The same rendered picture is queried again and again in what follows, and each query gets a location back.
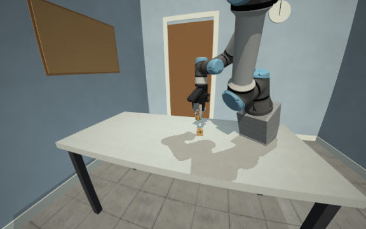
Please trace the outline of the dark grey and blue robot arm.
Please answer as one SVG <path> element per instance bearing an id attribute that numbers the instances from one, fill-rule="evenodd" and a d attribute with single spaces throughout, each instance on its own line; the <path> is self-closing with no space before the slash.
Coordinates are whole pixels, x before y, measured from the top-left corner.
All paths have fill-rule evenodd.
<path id="1" fill-rule="evenodd" d="M 235 30 L 224 53 L 211 60 L 206 57 L 195 60 L 196 85 L 206 85 L 208 74 L 220 74 L 224 67 L 233 64 L 232 79 L 222 99 L 234 111 L 245 108 L 249 115 L 264 116 L 273 110 L 269 71 L 255 69 L 255 65 L 266 13 L 277 1 L 227 0 L 235 15 Z"/>

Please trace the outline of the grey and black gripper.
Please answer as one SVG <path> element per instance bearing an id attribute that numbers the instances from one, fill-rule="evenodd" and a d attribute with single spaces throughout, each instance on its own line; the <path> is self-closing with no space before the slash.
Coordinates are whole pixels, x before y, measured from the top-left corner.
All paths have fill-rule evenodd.
<path id="1" fill-rule="evenodd" d="M 192 102 L 195 116 L 197 115 L 197 111 L 200 111 L 199 117 L 201 119 L 203 112 L 206 111 L 205 102 L 209 102 L 208 96 L 210 96 L 210 94 L 208 94 L 208 85 L 196 85 L 195 84 L 195 86 L 196 87 L 200 86 L 199 88 L 203 88 L 203 91 L 199 95 L 199 97 L 194 102 Z M 202 87 L 202 86 L 206 86 L 206 87 Z"/>

